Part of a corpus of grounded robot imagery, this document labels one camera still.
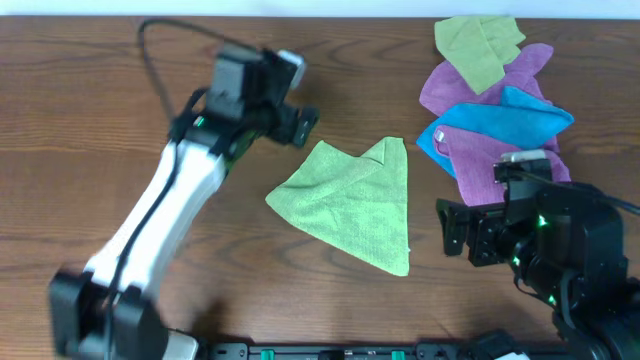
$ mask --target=cloth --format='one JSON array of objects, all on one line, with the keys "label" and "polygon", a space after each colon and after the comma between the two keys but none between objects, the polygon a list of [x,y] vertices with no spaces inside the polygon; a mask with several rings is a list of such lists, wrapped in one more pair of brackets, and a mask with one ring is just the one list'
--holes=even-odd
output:
[{"label": "cloth", "polygon": [[548,150],[557,152],[555,135],[572,123],[573,116],[568,112],[522,90],[506,86],[499,106],[458,104],[431,123],[420,135],[417,144],[455,178],[451,160],[434,148],[433,134],[440,125],[484,134],[522,150],[537,149],[544,145]]},{"label": "cloth", "polygon": [[456,16],[435,24],[436,47],[469,87],[481,94],[505,75],[503,65],[525,39],[516,20],[501,16]]},{"label": "cloth", "polygon": [[[442,137],[446,143],[438,141]],[[465,204],[475,206],[504,201],[504,187],[494,183],[493,164],[500,162],[502,154],[522,149],[486,135],[446,125],[436,128],[433,141],[436,151],[451,159]],[[544,150],[544,153],[551,162],[553,181],[571,181],[569,169],[558,154],[549,150]]]},{"label": "cloth", "polygon": [[402,139],[385,137],[360,157],[320,141],[266,201],[296,228],[393,275],[409,274]]},{"label": "cloth", "polygon": [[511,63],[504,66],[505,76],[480,95],[476,95],[449,61],[436,68],[427,79],[420,93],[420,104],[441,116],[456,104],[500,104],[505,86],[513,86],[545,102],[540,86],[534,76],[551,59],[553,47],[546,44],[531,44]]}]

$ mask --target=purple towel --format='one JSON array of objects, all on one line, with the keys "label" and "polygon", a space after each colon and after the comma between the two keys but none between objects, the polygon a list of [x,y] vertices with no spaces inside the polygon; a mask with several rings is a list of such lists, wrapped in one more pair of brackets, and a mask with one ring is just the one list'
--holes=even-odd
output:
[{"label": "purple towel", "polygon": [[[521,149],[486,135],[446,125],[436,128],[433,145],[440,155],[451,159],[465,204],[475,206],[504,201],[504,187],[494,183],[493,164],[500,162],[502,154]],[[571,181],[569,169],[546,145],[542,148],[551,161],[553,181]]]},{"label": "purple towel", "polygon": [[514,86],[529,95],[545,100],[538,82],[533,77],[549,61],[553,47],[546,44],[531,44],[522,49],[520,55],[504,66],[506,75],[502,80],[480,95],[476,95],[449,61],[436,66],[420,93],[420,103],[441,116],[459,103],[500,104],[505,86]]}]

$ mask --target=green cloth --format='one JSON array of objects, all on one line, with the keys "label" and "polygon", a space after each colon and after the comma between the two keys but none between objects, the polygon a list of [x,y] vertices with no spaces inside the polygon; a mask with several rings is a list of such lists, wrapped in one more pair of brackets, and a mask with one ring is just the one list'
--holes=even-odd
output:
[{"label": "green cloth", "polygon": [[516,20],[501,16],[456,16],[436,22],[436,47],[479,95],[504,77],[525,39]]},{"label": "green cloth", "polygon": [[360,157],[320,141],[266,201],[298,229],[393,275],[409,274],[402,139],[386,137]]}]

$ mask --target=wooden table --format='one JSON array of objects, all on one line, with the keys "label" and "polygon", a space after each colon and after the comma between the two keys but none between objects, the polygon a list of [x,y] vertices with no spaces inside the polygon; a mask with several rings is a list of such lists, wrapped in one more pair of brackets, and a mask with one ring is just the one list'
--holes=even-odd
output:
[{"label": "wooden table", "polygon": [[[442,253],[437,197],[456,184],[415,144],[435,117],[418,103],[443,59],[434,20],[199,18],[229,36],[304,54],[296,104],[321,121],[302,150],[259,140],[205,205],[169,271],[166,324],[256,342],[413,342],[504,328],[555,341],[551,312],[506,266]],[[137,18],[0,19],[0,358],[51,358],[47,284],[81,269],[156,169],[167,120],[134,46]],[[538,79],[576,122],[559,136],[575,180],[640,202],[640,23],[522,20],[555,47]],[[150,51],[176,107],[210,81],[215,44],[156,29]],[[323,139],[360,155],[384,136],[409,153],[411,273],[387,275],[289,226],[264,202]],[[626,218],[640,275],[640,226]]]}]

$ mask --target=blue cloth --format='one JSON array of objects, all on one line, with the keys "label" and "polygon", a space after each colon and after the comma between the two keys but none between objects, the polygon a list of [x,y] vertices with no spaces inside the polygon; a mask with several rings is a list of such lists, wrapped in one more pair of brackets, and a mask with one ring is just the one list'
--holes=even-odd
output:
[{"label": "blue cloth", "polygon": [[455,178],[451,160],[440,155],[434,147],[433,135],[439,125],[473,131],[522,150],[531,150],[539,148],[572,123],[573,116],[568,112],[518,88],[506,86],[500,105],[458,104],[431,123],[417,144]]}]

